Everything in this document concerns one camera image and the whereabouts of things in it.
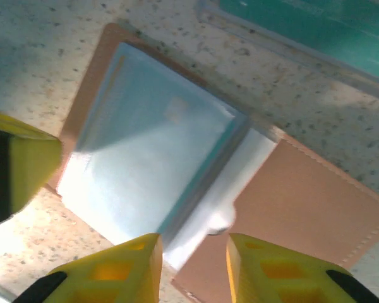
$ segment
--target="granite surface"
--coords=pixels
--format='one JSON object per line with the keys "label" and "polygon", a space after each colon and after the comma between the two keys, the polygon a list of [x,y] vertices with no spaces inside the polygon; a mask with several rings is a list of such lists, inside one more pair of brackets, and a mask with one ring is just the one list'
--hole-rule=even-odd
{"label": "granite surface", "polygon": [[[116,21],[379,193],[379,99],[198,23],[194,4],[0,0],[0,111],[58,134],[102,27]],[[0,284],[19,294],[109,245],[43,189],[0,225]],[[379,295],[379,244],[353,272]],[[170,275],[161,302],[185,302]]]}

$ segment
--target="teal object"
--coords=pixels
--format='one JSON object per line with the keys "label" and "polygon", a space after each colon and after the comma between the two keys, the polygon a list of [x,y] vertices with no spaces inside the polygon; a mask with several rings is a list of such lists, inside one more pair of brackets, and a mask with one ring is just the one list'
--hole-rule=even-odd
{"label": "teal object", "polygon": [[220,0],[221,10],[379,80],[379,4],[369,0]]}

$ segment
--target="speckled countertop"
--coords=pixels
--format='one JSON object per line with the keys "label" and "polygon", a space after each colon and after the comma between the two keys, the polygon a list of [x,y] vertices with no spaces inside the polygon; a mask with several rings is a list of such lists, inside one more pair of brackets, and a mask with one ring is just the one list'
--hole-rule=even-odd
{"label": "speckled countertop", "polygon": [[[0,0],[0,111],[58,134],[102,27],[117,21],[379,193],[379,100],[198,23],[194,3]],[[19,294],[108,246],[43,189],[0,225],[0,284]],[[379,244],[353,272],[379,295]],[[186,302],[170,276],[161,302]]]}

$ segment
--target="stitching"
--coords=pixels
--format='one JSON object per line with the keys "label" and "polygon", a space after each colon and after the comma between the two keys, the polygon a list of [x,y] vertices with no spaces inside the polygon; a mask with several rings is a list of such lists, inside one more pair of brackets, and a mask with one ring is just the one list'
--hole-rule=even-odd
{"label": "stitching", "polygon": [[[286,142],[288,142],[290,145],[292,145],[293,147],[297,148],[300,152],[304,153],[306,156],[308,156],[309,158],[313,159],[314,161],[316,161],[317,163],[321,164],[322,166],[324,166],[326,169],[328,169],[329,171],[333,172],[335,175],[339,176],[342,180],[346,181],[348,184],[350,185],[353,185],[356,189],[358,189],[359,191],[361,191],[362,193],[364,193],[365,195],[371,197],[372,199],[374,199],[375,201],[377,201],[379,203],[379,197],[375,194],[375,193],[368,193],[367,191],[365,191],[363,188],[357,186],[355,183],[351,182],[349,179],[347,179],[345,176],[341,175],[337,170],[335,170],[334,168],[332,167],[329,167],[328,165],[326,165],[325,163],[323,163],[322,160],[320,159],[317,159],[316,157],[314,157],[313,155],[310,155],[308,153],[306,153],[302,148],[300,148],[299,146],[295,145],[294,143],[290,142],[287,138],[283,138]],[[339,263],[338,265],[339,266],[343,266],[345,263],[347,263],[352,257],[354,257],[360,250],[362,250],[362,248],[370,241],[370,239],[372,239],[372,237],[376,234],[379,234],[379,225],[370,232],[369,235],[367,235],[348,255],[346,258],[344,258],[342,260],[341,263]]]}

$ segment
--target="tan leather wallet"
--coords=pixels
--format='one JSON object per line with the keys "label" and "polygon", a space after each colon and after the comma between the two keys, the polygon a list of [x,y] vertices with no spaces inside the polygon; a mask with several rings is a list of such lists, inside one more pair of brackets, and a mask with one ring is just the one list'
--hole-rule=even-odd
{"label": "tan leather wallet", "polygon": [[[60,135],[63,166],[49,182],[53,190],[121,42],[140,48],[196,84],[207,86],[117,24],[107,25]],[[236,220],[230,232],[248,234],[350,267],[379,241],[379,195],[281,130],[257,120],[268,133],[275,133],[277,145],[237,197]],[[173,284],[190,299],[207,303],[231,301],[226,270],[227,237],[226,232],[205,238],[175,276]]]}

